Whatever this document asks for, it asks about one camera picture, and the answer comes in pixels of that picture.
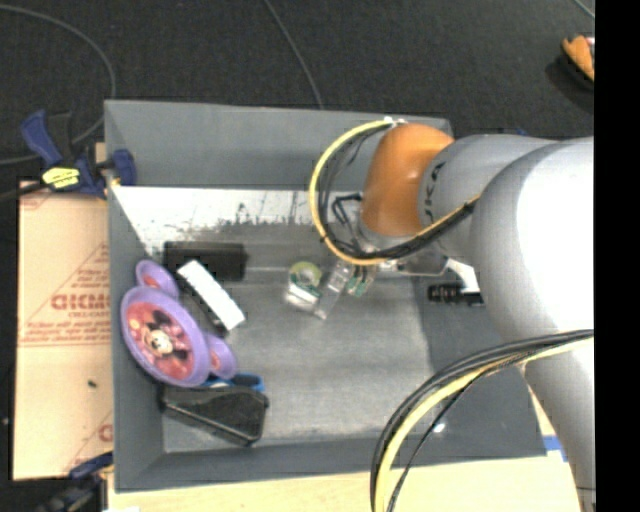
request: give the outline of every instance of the black eraser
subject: black eraser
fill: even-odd
[[[244,245],[227,242],[174,242],[164,244],[164,265],[175,274],[191,260],[200,262],[218,281],[241,281],[249,256]]]

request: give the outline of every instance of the cardboard sheet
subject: cardboard sheet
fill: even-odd
[[[19,215],[16,480],[66,475],[113,444],[106,202],[44,190]]]

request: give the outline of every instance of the purple plate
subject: purple plate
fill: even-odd
[[[209,345],[193,317],[159,289],[137,286],[120,303],[129,351],[158,380],[180,387],[202,384],[211,371]]]
[[[231,347],[222,338],[218,338],[209,332],[205,332],[204,337],[209,345],[209,353],[211,355],[209,371],[221,379],[233,377],[238,371],[238,364]]]
[[[180,297],[180,289],[171,272],[153,260],[140,260],[138,262],[136,265],[136,281],[139,286],[157,288],[176,300]]]

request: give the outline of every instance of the blue tape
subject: blue tape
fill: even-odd
[[[560,444],[560,440],[557,436],[543,436],[542,442],[548,452],[558,451],[560,452],[560,455],[562,455],[563,462],[568,462],[569,459],[567,459],[567,454],[564,452],[562,444]]]

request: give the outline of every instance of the blue clamp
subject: blue clamp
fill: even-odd
[[[136,167],[133,157],[126,149],[114,151],[110,160],[100,164],[91,163],[86,152],[71,157],[71,148],[60,148],[47,129],[46,113],[39,110],[25,119],[20,130],[29,149],[44,161],[42,181],[54,192],[79,192],[105,198],[106,182],[100,169],[115,167],[122,185],[135,185]]]

